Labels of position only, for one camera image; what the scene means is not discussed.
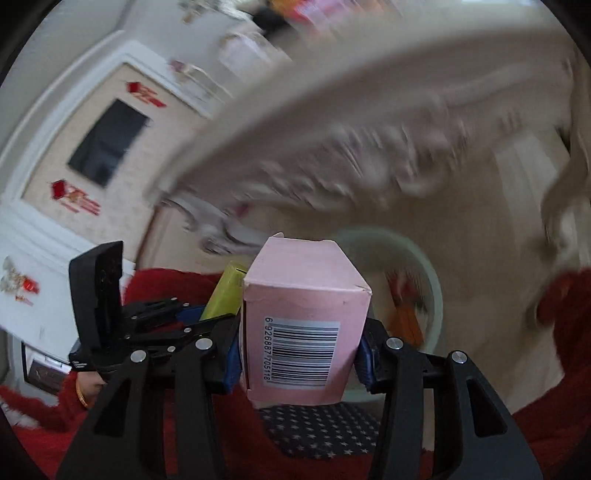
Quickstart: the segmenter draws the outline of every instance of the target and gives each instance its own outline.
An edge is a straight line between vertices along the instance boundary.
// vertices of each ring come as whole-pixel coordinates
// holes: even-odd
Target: black window
[[[111,104],[78,146],[68,165],[106,187],[148,117],[121,100]]]

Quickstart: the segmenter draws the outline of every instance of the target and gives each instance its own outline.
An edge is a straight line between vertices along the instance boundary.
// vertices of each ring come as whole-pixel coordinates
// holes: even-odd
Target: wall decoration
[[[8,294],[14,294],[14,299],[27,305],[33,303],[26,296],[27,293],[39,294],[39,283],[31,277],[20,273],[10,257],[4,259],[2,264],[4,276],[0,278],[0,291]]]
[[[73,213],[85,210],[93,215],[100,215],[100,205],[88,198],[88,194],[65,180],[57,180],[51,184],[52,198],[60,202]]]
[[[166,103],[156,98],[158,92],[146,87],[141,82],[127,82],[127,91],[144,103],[151,103],[158,108],[166,107]]]
[[[236,20],[250,20],[251,15],[239,10],[241,4],[247,4],[244,0],[180,0],[179,7],[185,10],[183,22],[189,24],[196,17],[205,12],[220,12]]]

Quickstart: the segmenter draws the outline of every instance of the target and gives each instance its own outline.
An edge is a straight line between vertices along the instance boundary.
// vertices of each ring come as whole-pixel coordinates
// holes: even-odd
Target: star-patterned fabric
[[[373,453],[378,438],[379,422],[348,403],[281,405],[259,413],[275,445],[293,457],[321,460]]]

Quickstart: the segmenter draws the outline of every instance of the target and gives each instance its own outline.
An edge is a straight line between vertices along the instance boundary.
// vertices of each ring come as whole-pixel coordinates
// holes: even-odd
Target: metal screw head
[[[195,342],[195,346],[200,350],[209,350],[213,347],[213,342],[209,338],[200,338]]]
[[[138,364],[146,360],[146,352],[143,350],[136,350],[131,354],[130,358],[133,363]]]
[[[458,350],[452,353],[452,360],[457,364],[465,364],[468,357],[464,352]]]
[[[404,346],[404,342],[398,337],[390,337],[386,340],[386,346],[392,350],[400,350]]]

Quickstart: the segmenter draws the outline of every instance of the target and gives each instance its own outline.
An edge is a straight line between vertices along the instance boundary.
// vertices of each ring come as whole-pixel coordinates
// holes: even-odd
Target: blue gripper pad
[[[379,352],[373,351],[369,347],[368,341],[364,336],[361,337],[357,354],[355,355],[355,373],[359,381],[370,391],[376,383],[374,374],[375,362],[379,361]]]
[[[226,375],[223,379],[223,388],[226,395],[232,393],[234,386],[240,380],[241,373],[242,363],[240,362],[240,350],[238,349],[238,335],[236,335],[226,356]]]
[[[177,313],[177,320],[187,326],[195,325],[199,322],[204,310],[205,305],[188,307]]]

